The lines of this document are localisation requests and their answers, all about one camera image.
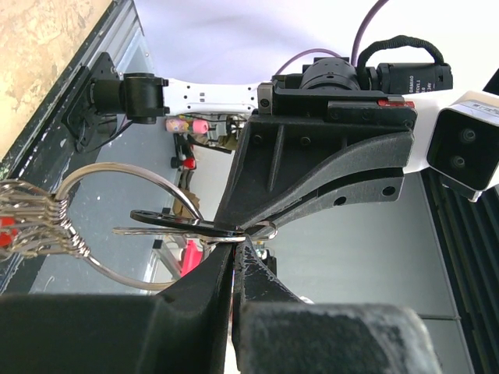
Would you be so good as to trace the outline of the large metal keyring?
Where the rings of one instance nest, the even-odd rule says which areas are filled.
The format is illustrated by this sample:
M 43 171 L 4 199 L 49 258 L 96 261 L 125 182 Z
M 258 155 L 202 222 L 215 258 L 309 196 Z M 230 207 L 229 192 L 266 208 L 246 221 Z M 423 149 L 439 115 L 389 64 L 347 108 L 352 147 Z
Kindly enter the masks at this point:
M 68 255 L 83 260 L 100 275 L 132 288 L 131 293 L 146 293 L 160 291 L 178 278 L 185 269 L 186 257 L 190 254 L 206 259 L 217 244 L 239 243 L 245 238 L 262 242 L 274 238 L 278 232 L 277 227 L 271 222 L 262 221 L 261 224 L 269 227 L 271 231 L 266 234 L 248 234 L 247 228 L 241 228 L 245 234 L 234 238 L 193 235 L 118 235 L 127 238 L 149 238 L 152 241 L 154 272 L 151 280 L 143 281 L 124 276 L 94 257 L 87 240 L 76 230 L 69 216 L 71 190 L 90 175 L 112 172 L 142 179 L 152 184 L 161 193 L 160 200 L 152 206 L 133 206 L 129 211 L 128 223 L 115 225 L 112 229 L 117 227 L 162 228 L 133 220 L 130 217 L 132 210 L 154 211 L 206 221 L 193 198 L 183 192 L 174 182 L 134 165 L 116 162 L 89 164 L 63 178 L 60 186 L 52 192 L 18 178 L 4 179 L 1 182 L 1 218 L 14 218 L 16 221 L 14 227 L 18 233 L 9 246 L 1 247 L 1 262 L 14 254 L 21 255 L 25 259 L 37 256 Z

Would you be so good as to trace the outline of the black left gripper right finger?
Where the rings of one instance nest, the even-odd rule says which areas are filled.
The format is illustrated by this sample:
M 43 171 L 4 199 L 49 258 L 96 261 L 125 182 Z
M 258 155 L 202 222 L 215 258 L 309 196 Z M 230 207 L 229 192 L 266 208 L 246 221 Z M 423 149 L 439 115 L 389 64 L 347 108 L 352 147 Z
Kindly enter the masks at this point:
M 440 373 L 424 322 L 388 304 L 307 304 L 235 250 L 232 342 L 243 373 Z

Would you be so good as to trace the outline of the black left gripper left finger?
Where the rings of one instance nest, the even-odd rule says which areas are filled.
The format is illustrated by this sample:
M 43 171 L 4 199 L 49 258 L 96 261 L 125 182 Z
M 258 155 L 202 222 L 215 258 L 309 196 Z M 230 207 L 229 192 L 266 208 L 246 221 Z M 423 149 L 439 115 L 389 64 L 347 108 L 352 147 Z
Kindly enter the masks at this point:
M 4 295 L 4 373 L 221 373 L 233 248 L 156 295 Z

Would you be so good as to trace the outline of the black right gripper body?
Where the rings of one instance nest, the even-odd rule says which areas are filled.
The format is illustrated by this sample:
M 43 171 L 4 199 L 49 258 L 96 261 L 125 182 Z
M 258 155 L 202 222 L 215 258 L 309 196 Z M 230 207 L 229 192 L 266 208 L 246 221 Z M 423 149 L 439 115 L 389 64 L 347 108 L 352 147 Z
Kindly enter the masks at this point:
M 288 88 L 296 77 L 280 77 L 257 87 L 258 113 L 274 117 L 318 119 L 346 125 L 405 126 L 416 124 L 412 101 L 379 90 L 347 90 L 326 83 L 314 88 Z

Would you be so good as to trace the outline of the black white key tag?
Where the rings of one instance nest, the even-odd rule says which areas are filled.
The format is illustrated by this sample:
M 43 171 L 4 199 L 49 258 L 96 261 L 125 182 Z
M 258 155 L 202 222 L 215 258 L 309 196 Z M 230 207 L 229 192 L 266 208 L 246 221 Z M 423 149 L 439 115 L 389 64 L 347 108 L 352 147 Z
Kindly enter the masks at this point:
M 147 210 L 132 210 L 130 217 L 144 224 L 152 224 L 162 228 L 184 230 L 193 234 L 210 237 L 234 238 L 244 235 L 245 231 L 230 224 L 217 224 L 200 218 L 180 217 L 166 213 Z

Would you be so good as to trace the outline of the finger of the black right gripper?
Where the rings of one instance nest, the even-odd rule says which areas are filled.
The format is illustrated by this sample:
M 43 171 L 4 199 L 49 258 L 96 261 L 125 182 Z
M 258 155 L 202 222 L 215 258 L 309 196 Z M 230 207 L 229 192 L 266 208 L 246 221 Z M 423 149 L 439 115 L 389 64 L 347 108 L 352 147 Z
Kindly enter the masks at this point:
M 332 182 L 403 173 L 412 150 L 405 126 L 345 125 L 253 115 L 245 124 L 215 220 L 251 226 Z
M 266 234 L 271 231 L 269 227 L 261 224 L 262 221 L 269 221 L 280 228 L 313 213 L 339 206 L 393 202 L 398 199 L 403 182 L 404 175 L 401 171 L 387 169 L 381 172 L 380 177 L 367 181 L 361 181 L 356 176 L 352 176 L 352 181 L 347 182 L 346 185 L 339 185 L 339 182 L 328 183 L 304 196 L 282 212 L 258 220 L 256 224 L 249 226 L 246 232 L 248 234 Z

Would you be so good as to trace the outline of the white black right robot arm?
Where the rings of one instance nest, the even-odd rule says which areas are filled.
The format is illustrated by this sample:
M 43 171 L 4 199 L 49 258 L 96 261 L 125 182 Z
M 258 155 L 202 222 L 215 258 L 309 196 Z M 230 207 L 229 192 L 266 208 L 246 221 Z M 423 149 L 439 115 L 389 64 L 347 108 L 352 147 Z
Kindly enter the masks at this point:
M 262 83 L 200 84 L 129 73 L 93 79 L 99 115 L 188 125 L 243 117 L 215 221 L 255 231 L 335 206 L 391 202 L 426 159 L 433 94 L 453 87 L 451 66 L 429 42 L 400 35 L 347 58 L 316 58 Z

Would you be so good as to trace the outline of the silver key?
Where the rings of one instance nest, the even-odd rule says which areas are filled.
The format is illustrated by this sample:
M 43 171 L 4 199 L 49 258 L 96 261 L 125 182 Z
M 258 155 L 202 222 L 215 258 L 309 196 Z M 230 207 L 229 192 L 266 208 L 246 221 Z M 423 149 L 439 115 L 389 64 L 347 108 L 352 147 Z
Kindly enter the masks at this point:
M 112 232 L 117 235 L 193 235 L 205 237 L 218 237 L 218 234 L 199 233 L 175 228 L 113 228 Z

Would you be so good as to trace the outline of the red key tag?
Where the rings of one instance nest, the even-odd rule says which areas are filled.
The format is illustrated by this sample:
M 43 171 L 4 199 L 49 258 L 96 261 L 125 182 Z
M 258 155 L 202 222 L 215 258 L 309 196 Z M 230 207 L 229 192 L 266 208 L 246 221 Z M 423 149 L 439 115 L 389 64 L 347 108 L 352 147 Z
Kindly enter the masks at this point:
M 16 221 L 12 217 L 1 218 L 0 246 L 9 246 L 16 237 L 18 230 L 14 227 Z

